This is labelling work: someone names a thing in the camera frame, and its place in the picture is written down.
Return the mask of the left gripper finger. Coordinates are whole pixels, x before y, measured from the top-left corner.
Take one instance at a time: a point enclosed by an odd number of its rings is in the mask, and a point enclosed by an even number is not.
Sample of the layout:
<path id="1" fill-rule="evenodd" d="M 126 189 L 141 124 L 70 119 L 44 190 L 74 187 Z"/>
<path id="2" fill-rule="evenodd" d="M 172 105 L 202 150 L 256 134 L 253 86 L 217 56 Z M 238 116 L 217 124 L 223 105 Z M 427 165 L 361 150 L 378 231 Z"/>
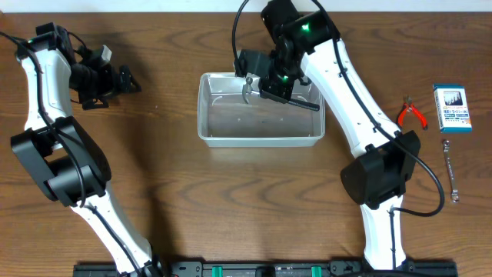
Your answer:
<path id="1" fill-rule="evenodd" d="M 141 86 L 133 76 L 127 65 L 119 67 L 117 87 L 120 93 L 136 93 L 141 91 Z"/>
<path id="2" fill-rule="evenodd" d="M 84 110 L 109 107 L 108 101 L 105 98 L 86 98 L 81 101 L 81 105 Z"/>

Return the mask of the small claw hammer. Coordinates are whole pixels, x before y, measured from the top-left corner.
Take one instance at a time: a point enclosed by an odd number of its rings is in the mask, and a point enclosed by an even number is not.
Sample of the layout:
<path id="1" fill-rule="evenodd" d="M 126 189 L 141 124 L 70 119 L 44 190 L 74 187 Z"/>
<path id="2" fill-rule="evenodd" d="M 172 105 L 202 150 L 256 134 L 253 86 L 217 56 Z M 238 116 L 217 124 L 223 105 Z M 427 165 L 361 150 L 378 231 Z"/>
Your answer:
<path id="1" fill-rule="evenodd" d="M 297 99 L 287 100 L 287 99 L 282 98 L 280 96 L 273 95 L 270 92 L 265 92 L 265 91 L 261 91 L 261 90 L 255 91 L 252 87 L 252 83 L 253 83 L 253 78 L 247 77 L 245 79 L 245 84 L 243 85 L 243 88 L 241 91 L 242 98 L 246 104 L 250 103 L 249 99 L 248 99 L 249 95 L 256 95 L 259 98 L 270 99 L 270 100 L 273 100 L 275 102 L 279 102 L 281 104 L 289 104 L 289 105 L 293 105 L 293 106 L 296 106 L 299 108 L 305 108 L 305 109 L 308 109 L 308 110 L 311 110 L 314 112 L 318 112 L 320 110 L 319 104 L 306 102 L 306 101 L 302 101 L 302 100 L 297 100 Z"/>

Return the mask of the clear plastic container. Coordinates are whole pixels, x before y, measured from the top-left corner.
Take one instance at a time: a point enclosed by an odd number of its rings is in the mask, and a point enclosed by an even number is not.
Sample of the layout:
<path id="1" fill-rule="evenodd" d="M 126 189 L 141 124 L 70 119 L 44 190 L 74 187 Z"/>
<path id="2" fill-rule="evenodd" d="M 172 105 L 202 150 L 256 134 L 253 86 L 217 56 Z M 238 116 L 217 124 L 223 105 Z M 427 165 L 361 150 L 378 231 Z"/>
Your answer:
<path id="1" fill-rule="evenodd" d="M 293 99 L 320 106 L 319 111 L 242 97 L 244 78 L 233 72 L 204 73 L 198 90 L 198 136 L 209 147 L 311 147 L 325 134 L 325 101 L 314 85 L 294 83 Z"/>

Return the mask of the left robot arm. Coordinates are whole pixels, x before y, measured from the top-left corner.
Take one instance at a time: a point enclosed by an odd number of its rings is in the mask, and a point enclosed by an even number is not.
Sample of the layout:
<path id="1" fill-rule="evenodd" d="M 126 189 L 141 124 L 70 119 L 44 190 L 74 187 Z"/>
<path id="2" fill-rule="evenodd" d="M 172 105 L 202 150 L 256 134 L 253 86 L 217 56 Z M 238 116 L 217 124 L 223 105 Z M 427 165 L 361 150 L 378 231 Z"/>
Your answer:
<path id="1" fill-rule="evenodd" d="M 149 241 L 126 217 L 111 187 L 111 168 L 73 114 L 107 108 L 120 94 L 141 91 L 128 66 L 111 65 L 103 45 L 73 48 L 75 34 L 50 22 L 28 40 L 13 37 L 28 81 L 28 118 L 11 138 L 12 151 L 42 194 L 82 217 L 110 253 L 112 263 L 78 264 L 75 276 L 166 276 Z"/>

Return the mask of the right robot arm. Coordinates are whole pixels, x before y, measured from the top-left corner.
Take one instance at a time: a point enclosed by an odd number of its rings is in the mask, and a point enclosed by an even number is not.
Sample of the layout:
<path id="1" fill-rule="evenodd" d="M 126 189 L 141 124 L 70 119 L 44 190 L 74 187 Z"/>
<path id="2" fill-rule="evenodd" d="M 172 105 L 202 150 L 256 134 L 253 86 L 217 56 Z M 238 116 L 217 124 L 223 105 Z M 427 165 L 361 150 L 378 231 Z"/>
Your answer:
<path id="1" fill-rule="evenodd" d="M 419 138 L 414 132 L 403 133 L 375 102 L 323 8 L 302 15 L 290 1 L 269 1 L 261 19 L 275 44 L 259 73 L 261 95 L 300 105 L 293 90 L 303 78 L 319 90 L 354 157 L 341 170 L 341 181 L 361 207 L 364 259 L 377 271 L 401 269 L 407 256 L 399 213 L 407 181 L 419 161 Z"/>

